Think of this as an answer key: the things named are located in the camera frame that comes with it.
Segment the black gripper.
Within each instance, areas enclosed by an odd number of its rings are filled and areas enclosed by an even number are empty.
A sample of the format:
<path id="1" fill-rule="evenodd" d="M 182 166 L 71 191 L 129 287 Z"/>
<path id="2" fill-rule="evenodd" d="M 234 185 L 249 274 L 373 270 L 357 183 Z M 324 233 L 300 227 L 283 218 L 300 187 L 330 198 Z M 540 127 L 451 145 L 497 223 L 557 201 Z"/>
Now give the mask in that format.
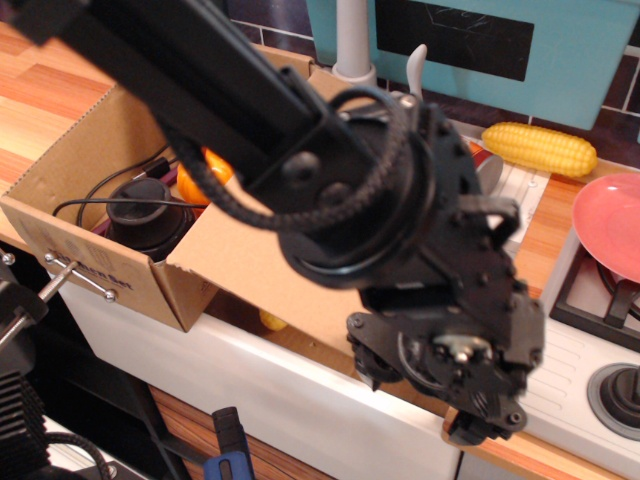
<path id="1" fill-rule="evenodd" d="M 482 295 L 478 302 L 435 299 L 354 313 L 346 325 L 356 371 L 373 391 L 406 380 L 454 408 L 443 423 L 450 443 L 509 440 L 508 430 L 526 426 L 518 399 L 545 342 L 543 306 L 526 288 Z"/>

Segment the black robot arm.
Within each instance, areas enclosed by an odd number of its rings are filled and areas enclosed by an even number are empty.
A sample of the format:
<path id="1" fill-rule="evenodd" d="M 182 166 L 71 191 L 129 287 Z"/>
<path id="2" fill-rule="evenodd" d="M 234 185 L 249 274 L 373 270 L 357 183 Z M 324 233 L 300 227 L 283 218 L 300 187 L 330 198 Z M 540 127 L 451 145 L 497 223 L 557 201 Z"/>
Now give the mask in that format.
<path id="1" fill-rule="evenodd" d="M 204 194 L 277 234 L 293 270 L 355 289 L 359 374 L 456 410 L 450 439 L 509 438 L 542 357 L 544 314 L 503 246 L 518 204 L 481 191 L 440 109 L 352 87 L 322 99 L 275 69 L 212 1 L 7 1 L 35 44 L 59 39 L 151 110 Z"/>

